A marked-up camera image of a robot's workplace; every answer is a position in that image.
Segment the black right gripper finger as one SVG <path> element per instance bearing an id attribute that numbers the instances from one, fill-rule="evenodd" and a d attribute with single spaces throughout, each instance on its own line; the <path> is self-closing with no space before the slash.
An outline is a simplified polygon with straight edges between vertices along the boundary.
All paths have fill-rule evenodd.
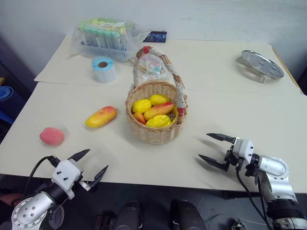
<path id="1" fill-rule="evenodd" d="M 232 144 L 235 143 L 235 137 L 230 137 L 219 133 L 207 133 L 207 135 L 219 141 L 226 141 Z"/>
<path id="2" fill-rule="evenodd" d="M 201 155 L 199 154 L 199 157 L 201 157 L 204 161 L 206 161 L 208 164 L 210 164 L 211 166 L 214 166 L 216 168 L 219 168 L 223 171 L 228 171 L 228 163 L 219 163 L 217 160 L 213 159 L 213 158 L 210 158 L 210 157 L 207 157 L 207 156 L 204 156 L 204 155 Z"/>

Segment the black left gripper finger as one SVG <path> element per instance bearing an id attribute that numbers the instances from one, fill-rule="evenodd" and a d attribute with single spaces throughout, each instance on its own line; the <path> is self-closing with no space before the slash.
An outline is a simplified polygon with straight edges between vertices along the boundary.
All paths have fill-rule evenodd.
<path id="1" fill-rule="evenodd" d="M 73 154 L 72 156 L 70 156 L 68 159 L 69 159 L 69 160 L 74 160 L 74 161 L 79 161 L 79 160 L 82 159 L 89 151 L 90 151 L 90 149 L 85 149 L 85 150 L 79 151 L 79 152 Z"/>
<path id="2" fill-rule="evenodd" d="M 94 180 L 90 183 L 91 188 L 94 188 L 101 181 L 107 169 L 108 169 L 108 165 L 104 167 L 99 173 L 96 174 L 96 176 L 94 177 Z"/>

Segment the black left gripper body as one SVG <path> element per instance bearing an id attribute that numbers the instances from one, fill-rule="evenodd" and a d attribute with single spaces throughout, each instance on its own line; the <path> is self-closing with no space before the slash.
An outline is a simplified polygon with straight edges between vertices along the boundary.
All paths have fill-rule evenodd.
<path id="1" fill-rule="evenodd" d="M 80 175 L 80 177 L 78 178 L 77 182 L 78 184 L 84 189 L 86 190 L 87 192 L 89 191 L 93 191 L 94 188 L 96 187 L 96 184 L 97 184 L 97 175 L 94 177 L 94 180 L 91 181 L 91 182 L 86 182 L 83 180 L 83 174 Z"/>

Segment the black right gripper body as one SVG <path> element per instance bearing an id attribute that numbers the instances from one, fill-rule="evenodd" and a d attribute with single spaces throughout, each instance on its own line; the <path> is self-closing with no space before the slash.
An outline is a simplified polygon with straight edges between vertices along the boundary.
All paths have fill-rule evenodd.
<path id="1" fill-rule="evenodd" d="M 238 151 L 235 151 L 235 144 L 233 144 L 225 155 L 224 171 L 227 172 L 230 165 L 236 167 L 236 171 L 240 171 L 243 165 L 243 158 L 239 156 Z"/>

